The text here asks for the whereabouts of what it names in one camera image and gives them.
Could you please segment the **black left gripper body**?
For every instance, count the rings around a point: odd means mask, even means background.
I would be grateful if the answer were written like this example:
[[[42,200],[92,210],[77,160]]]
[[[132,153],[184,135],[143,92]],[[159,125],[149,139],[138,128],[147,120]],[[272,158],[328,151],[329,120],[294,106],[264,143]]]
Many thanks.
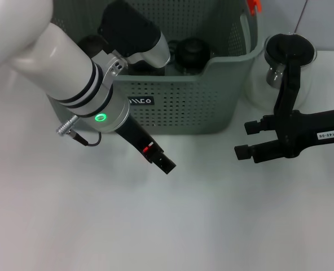
[[[125,122],[116,129],[116,133],[135,147],[150,163],[153,163],[151,157],[154,153],[163,152],[156,141],[138,124],[132,115],[129,115]],[[150,149],[144,154],[143,149],[146,146],[150,146]]]

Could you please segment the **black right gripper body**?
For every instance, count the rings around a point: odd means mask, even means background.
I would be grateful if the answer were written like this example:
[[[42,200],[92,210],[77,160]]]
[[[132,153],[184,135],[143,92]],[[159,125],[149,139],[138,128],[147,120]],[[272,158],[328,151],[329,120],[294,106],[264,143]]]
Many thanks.
[[[293,110],[274,115],[280,117],[276,131],[286,158],[295,158],[309,147],[334,143],[334,110],[311,114]]]

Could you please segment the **glass teacup with black sleeve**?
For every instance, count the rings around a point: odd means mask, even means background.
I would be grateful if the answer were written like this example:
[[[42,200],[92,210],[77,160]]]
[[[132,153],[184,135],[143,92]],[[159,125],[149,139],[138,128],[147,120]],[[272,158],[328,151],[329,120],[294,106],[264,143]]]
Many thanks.
[[[139,61],[128,65],[128,73],[131,76],[164,76],[165,68],[155,68],[144,61]]]
[[[204,40],[190,37],[168,42],[170,62],[165,68],[167,76],[192,76],[200,74],[208,61],[216,56]]]

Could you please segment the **grey-green perforated storage bin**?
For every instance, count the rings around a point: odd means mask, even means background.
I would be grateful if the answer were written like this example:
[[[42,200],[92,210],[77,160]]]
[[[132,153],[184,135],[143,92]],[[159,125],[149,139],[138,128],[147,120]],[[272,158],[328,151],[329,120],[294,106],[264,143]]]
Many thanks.
[[[246,0],[126,0],[168,40],[197,37],[216,53],[198,75],[131,76],[121,72],[115,90],[151,134],[208,134],[224,130],[255,57],[263,49],[262,12]]]

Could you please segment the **orange bin latch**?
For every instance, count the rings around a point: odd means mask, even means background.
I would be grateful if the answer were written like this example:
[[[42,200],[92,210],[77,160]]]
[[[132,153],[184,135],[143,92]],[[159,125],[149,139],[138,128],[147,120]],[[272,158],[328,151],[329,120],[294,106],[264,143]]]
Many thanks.
[[[252,16],[254,16],[257,12],[262,12],[262,4],[261,0],[246,0],[249,12]]]

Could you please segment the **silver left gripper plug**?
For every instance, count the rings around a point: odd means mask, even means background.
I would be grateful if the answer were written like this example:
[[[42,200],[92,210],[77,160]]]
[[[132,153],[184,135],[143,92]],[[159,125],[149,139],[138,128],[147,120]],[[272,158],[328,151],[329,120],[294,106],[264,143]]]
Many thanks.
[[[76,115],[73,115],[69,120],[62,123],[60,127],[57,128],[56,133],[59,136],[66,135],[74,126],[74,124],[79,120],[80,118]]]

